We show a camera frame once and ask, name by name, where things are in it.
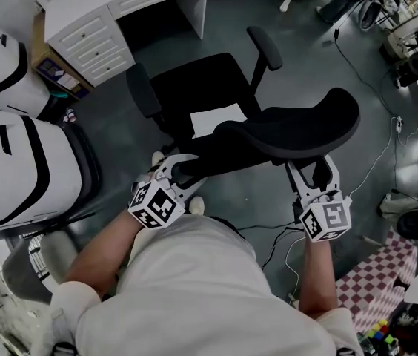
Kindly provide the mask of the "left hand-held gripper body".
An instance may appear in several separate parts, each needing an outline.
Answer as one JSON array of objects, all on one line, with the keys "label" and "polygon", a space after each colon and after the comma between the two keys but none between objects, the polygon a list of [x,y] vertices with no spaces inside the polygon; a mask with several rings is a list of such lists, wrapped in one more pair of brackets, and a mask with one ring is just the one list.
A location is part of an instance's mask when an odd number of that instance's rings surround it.
[{"label": "left hand-held gripper body", "polygon": [[132,193],[127,211],[147,229],[167,228],[185,213],[186,196],[169,171],[139,176]]}]

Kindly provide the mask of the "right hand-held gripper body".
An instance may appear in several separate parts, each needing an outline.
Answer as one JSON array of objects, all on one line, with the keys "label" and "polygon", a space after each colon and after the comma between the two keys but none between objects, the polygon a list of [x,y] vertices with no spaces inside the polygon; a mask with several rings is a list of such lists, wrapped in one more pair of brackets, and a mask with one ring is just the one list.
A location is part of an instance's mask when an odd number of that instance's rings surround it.
[{"label": "right hand-held gripper body", "polygon": [[344,197],[338,188],[324,192],[308,189],[305,193],[296,191],[295,195],[295,223],[302,225],[312,243],[338,239],[351,229],[352,199]]}]

